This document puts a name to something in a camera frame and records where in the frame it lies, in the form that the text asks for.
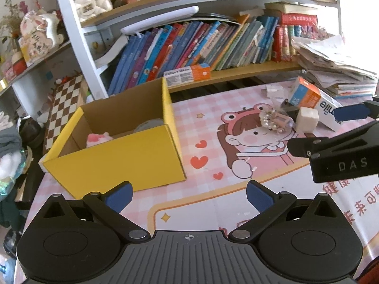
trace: open box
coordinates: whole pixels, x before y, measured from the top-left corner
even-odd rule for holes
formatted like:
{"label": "open box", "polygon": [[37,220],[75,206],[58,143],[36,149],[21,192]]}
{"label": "open box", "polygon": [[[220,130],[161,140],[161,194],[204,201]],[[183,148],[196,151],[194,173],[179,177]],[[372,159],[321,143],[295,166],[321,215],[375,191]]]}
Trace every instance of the open box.
{"label": "open box", "polygon": [[[164,125],[133,133],[155,118]],[[90,133],[105,132],[114,140],[86,148]],[[79,107],[43,165],[76,199],[91,191],[105,193],[123,181],[138,191],[185,180],[166,81],[156,79]]]}

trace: chessboard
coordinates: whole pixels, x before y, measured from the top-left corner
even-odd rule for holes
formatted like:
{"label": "chessboard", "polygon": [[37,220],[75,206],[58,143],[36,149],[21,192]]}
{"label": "chessboard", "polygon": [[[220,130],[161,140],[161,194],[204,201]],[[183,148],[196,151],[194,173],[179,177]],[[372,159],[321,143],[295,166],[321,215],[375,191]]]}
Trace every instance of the chessboard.
{"label": "chessboard", "polygon": [[44,154],[53,146],[76,109],[86,103],[88,85],[82,75],[56,87],[46,125]]}

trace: yellow star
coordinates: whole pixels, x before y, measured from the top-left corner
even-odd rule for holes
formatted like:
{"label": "yellow star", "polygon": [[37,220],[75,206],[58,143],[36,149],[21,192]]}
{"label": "yellow star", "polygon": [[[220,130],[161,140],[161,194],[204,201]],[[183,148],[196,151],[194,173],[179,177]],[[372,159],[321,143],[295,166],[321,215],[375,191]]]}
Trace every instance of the yellow star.
{"label": "yellow star", "polygon": [[170,219],[171,217],[168,215],[168,214],[166,214],[166,213],[164,213],[164,215],[163,215],[163,217],[161,218],[163,221],[165,221],[165,222],[167,222],[168,221],[168,219]]}

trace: screw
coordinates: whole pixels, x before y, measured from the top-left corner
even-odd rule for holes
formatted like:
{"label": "screw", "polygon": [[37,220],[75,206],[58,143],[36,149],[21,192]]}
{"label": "screw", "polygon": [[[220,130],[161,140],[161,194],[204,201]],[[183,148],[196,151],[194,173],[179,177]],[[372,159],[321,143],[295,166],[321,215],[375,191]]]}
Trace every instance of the screw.
{"label": "screw", "polygon": [[250,233],[245,229],[237,229],[232,233],[232,235],[237,239],[246,239],[250,237]]}
{"label": "screw", "polygon": [[142,239],[147,236],[147,232],[143,231],[142,229],[134,229],[129,232],[129,237],[133,239]]}

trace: orange and white box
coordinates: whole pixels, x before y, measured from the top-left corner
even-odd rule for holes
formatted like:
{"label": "orange and white box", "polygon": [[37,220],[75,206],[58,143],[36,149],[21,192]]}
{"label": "orange and white box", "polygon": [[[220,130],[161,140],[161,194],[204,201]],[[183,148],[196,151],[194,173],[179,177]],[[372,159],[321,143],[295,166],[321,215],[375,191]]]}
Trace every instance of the orange and white box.
{"label": "orange and white box", "polygon": [[170,87],[178,84],[210,79],[211,69],[208,64],[203,63],[165,71],[163,76],[166,78],[167,86]]}
{"label": "orange and white box", "polygon": [[318,87],[298,77],[289,91],[289,103],[300,108],[312,108],[318,111],[320,122],[334,131],[338,131],[341,123],[334,118],[334,109],[342,105]]}

